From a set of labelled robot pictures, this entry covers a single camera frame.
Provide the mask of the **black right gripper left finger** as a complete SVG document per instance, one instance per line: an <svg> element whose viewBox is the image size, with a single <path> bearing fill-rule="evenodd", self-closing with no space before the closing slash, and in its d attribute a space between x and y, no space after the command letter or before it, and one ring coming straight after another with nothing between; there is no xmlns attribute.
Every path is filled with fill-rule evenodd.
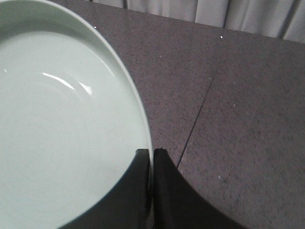
<svg viewBox="0 0 305 229"><path fill-rule="evenodd" d="M63 229L146 229L151 210L150 155L138 149L116 185Z"/></svg>

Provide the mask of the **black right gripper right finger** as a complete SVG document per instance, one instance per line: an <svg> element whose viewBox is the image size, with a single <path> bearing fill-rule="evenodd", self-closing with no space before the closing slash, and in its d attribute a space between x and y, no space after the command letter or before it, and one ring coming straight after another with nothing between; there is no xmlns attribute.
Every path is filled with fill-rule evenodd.
<svg viewBox="0 0 305 229"><path fill-rule="evenodd" d="M153 154L153 205L157 229L243 229L203 199L183 178L166 149Z"/></svg>

